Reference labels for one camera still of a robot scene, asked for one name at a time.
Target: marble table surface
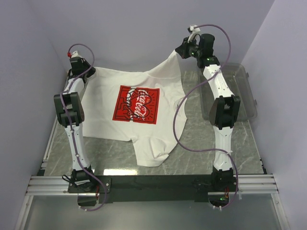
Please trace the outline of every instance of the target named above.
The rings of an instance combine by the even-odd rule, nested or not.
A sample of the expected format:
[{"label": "marble table surface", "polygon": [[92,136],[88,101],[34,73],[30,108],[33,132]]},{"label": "marble table surface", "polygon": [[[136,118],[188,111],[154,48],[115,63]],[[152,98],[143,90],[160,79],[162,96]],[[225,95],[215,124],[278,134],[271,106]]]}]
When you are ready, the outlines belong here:
[{"label": "marble table surface", "polygon": [[[182,75],[185,93],[198,82],[197,72]],[[187,122],[181,143],[193,149],[210,149],[215,146],[214,130],[209,121],[201,116],[201,100],[198,90],[185,105]],[[56,125],[54,138],[49,147],[45,176],[70,175],[71,150],[64,128]],[[177,145],[169,157],[158,167],[138,166],[131,141],[84,138],[85,150],[96,175],[181,175],[211,174],[214,151],[194,153]],[[232,133],[232,156],[239,174],[263,174],[257,146],[249,121],[236,122]]]}]

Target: white wall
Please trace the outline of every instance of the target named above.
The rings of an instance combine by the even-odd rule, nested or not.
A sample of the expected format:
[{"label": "white wall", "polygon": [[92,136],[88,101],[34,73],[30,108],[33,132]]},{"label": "white wall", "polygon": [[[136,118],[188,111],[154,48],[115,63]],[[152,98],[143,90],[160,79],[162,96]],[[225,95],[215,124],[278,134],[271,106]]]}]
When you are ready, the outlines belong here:
[{"label": "white wall", "polygon": [[294,230],[307,226],[306,9],[276,0],[242,62],[258,102],[256,142]]},{"label": "white wall", "polygon": [[[96,65],[145,70],[164,60],[188,36],[190,24],[223,27],[233,44],[232,62],[241,62],[273,0],[28,0],[65,67],[67,48],[89,45]],[[217,29],[215,54],[223,61],[227,40]]]},{"label": "white wall", "polygon": [[55,118],[53,95],[65,71],[23,0],[0,7],[0,229],[16,223],[32,174],[44,156]]}]

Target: transparent storage container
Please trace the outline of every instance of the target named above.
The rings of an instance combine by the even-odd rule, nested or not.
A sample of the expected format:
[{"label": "transparent storage container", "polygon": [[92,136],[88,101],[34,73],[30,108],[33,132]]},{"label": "transparent storage container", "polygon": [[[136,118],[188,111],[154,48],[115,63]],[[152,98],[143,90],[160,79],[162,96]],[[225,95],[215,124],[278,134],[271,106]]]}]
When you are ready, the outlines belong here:
[{"label": "transparent storage container", "polygon": [[[197,68],[199,83],[204,82],[203,69]],[[248,74],[242,65],[228,63],[222,70],[229,89],[235,96],[240,96],[241,104],[237,121],[247,121],[257,116],[256,102],[251,93],[248,82]],[[209,120],[209,112],[214,102],[213,93],[209,84],[204,84],[200,89],[201,112],[205,120]]]}]

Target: red square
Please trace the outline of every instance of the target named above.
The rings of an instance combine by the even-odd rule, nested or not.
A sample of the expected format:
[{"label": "red square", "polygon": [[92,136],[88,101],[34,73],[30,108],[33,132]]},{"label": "red square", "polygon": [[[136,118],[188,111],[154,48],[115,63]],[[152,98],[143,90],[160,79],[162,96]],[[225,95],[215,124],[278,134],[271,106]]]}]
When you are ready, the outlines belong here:
[{"label": "red square", "polygon": [[160,89],[120,86],[114,121],[156,124]]}]

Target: white t-shirt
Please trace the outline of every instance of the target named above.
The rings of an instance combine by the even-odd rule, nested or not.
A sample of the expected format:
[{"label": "white t-shirt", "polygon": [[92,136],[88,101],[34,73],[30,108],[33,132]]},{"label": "white t-shirt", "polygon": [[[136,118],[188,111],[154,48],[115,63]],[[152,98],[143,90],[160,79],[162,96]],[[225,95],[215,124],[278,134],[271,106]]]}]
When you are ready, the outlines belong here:
[{"label": "white t-shirt", "polygon": [[[146,72],[96,67],[82,99],[83,135],[132,140],[138,165],[159,166],[177,144],[173,119],[184,96],[175,51]],[[186,120],[183,104],[176,119],[178,138]]]}]

